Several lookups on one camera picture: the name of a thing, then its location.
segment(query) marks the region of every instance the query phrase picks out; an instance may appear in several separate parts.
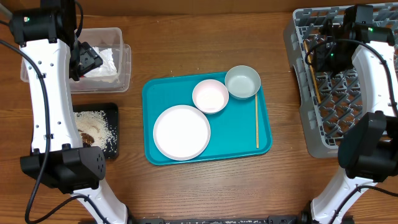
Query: wooden table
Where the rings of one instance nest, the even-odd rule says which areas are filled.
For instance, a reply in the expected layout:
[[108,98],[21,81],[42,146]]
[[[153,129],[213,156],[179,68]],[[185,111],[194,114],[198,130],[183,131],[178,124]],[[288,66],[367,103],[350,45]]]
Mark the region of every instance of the wooden table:
[[[282,32],[291,13],[211,16],[85,17],[85,27],[120,27],[132,48],[125,93],[73,95],[74,104],[115,102],[120,111],[120,156],[107,162],[106,179],[137,218],[241,218],[298,214],[326,187],[336,159],[314,159],[305,145],[300,97]],[[0,39],[12,41],[4,26]],[[19,158],[29,153],[32,108],[20,80],[21,57],[0,47],[0,222],[23,223],[34,180]],[[153,78],[226,71],[249,65],[261,75],[273,146],[263,155],[156,167],[144,155],[141,90]],[[398,178],[380,187],[398,191]],[[31,217],[64,201],[41,186]],[[358,223],[396,223],[398,200],[366,192],[349,211]],[[91,219],[72,202],[44,223]]]

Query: teal tray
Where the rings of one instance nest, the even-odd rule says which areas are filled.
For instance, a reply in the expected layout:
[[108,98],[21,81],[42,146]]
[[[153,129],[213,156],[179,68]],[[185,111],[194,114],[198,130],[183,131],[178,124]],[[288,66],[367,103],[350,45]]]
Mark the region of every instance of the teal tray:
[[145,155],[149,162],[161,166],[261,155],[272,145],[266,102],[262,87],[258,91],[259,149],[256,148],[256,107],[254,97],[237,100],[230,96],[226,107],[216,114],[206,114],[211,136],[207,148],[188,161],[165,157],[156,147],[153,130],[156,119],[176,105],[195,106],[192,91],[201,81],[215,79],[224,83],[226,72],[160,78],[147,82],[142,89]]

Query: wooden stick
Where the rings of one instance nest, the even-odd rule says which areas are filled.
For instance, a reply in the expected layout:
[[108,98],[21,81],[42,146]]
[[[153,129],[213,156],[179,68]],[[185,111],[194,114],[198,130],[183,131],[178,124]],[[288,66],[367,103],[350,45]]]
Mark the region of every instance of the wooden stick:
[[256,101],[256,146],[257,148],[259,148],[259,106],[258,106],[258,102],[257,102],[257,93],[256,93],[256,97],[255,97],[255,101]]
[[[304,40],[304,49],[305,49],[305,52],[308,52],[308,45],[305,40]],[[312,61],[311,57],[308,56],[308,62],[311,63],[311,61]],[[311,75],[312,75],[312,82],[313,82],[313,85],[315,86],[315,93],[317,93],[317,100],[318,100],[318,103],[321,103],[321,98],[319,96],[319,91],[318,91],[318,84],[317,84],[317,80],[315,79],[315,71],[313,70],[313,67],[311,65],[310,65],[310,70],[311,70]]]

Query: metal rack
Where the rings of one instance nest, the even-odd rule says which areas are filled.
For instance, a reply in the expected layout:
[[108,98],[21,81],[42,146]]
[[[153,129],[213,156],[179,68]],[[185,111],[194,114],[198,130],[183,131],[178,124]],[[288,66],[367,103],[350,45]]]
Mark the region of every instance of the metal rack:
[[[372,5],[374,25],[390,27],[398,42],[398,2]],[[342,24],[348,7],[297,9],[284,31],[289,64],[294,68],[300,88],[300,117],[308,152],[317,158],[336,157],[344,134],[362,117],[361,89],[355,69],[343,71],[334,78],[325,72],[316,73],[321,99],[318,102],[310,67],[303,60],[304,43],[310,48],[324,41],[319,28],[329,19],[334,25]],[[398,71],[396,55],[394,64]]]

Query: clear plastic container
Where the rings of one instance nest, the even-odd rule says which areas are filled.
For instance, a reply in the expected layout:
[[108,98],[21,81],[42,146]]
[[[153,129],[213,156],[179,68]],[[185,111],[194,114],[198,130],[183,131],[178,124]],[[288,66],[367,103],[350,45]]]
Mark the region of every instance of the clear plastic container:
[[[102,77],[81,77],[75,82],[69,79],[70,91],[77,93],[109,93],[127,91],[131,77],[131,49],[123,43],[122,31],[119,28],[83,29],[78,40],[88,42],[99,50],[112,49],[116,75]],[[21,80],[29,82],[26,66],[22,60]]]

